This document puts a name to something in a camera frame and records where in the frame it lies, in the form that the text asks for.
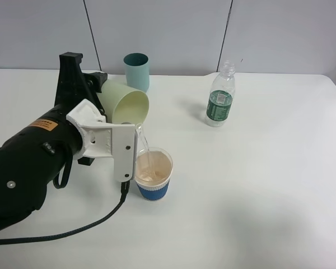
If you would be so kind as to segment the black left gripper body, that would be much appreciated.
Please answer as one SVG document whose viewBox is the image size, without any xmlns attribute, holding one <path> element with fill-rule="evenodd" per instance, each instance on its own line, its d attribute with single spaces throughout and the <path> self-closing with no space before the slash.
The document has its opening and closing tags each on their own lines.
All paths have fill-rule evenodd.
<svg viewBox="0 0 336 269">
<path fill-rule="evenodd" d="M 59 126 L 54 131 L 55 146 L 60 146 L 67 159 L 72 159 L 83 147 L 83 138 L 78 129 L 66 120 L 66 115 L 73 110 L 82 100 L 86 99 L 98 109 L 99 115 L 107 122 L 105 109 L 98 94 L 108 75 L 102 72 L 83 73 L 81 71 L 60 72 L 53 115 L 58 120 Z"/>
</svg>

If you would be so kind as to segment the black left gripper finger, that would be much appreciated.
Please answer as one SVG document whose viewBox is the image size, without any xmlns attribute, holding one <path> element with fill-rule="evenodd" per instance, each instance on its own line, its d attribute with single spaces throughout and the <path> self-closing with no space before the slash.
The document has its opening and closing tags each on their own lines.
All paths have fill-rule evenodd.
<svg viewBox="0 0 336 269">
<path fill-rule="evenodd" d="M 85 79 L 80 68 L 83 54 L 66 52 L 59 55 L 57 95 L 78 95 L 85 89 Z"/>
</svg>

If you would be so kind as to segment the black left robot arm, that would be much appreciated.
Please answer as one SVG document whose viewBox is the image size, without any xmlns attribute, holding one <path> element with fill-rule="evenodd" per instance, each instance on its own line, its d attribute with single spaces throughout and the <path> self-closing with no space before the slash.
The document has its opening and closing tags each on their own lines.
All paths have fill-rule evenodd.
<svg viewBox="0 0 336 269">
<path fill-rule="evenodd" d="M 0 231 L 41 208 L 49 182 L 57 189 L 67 185 L 73 157 L 83 146 L 67 114 L 83 99 L 104 114 L 97 93 L 107 75 L 82 73 L 82 58 L 73 52 L 59 56 L 54 107 L 0 147 Z"/>
</svg>

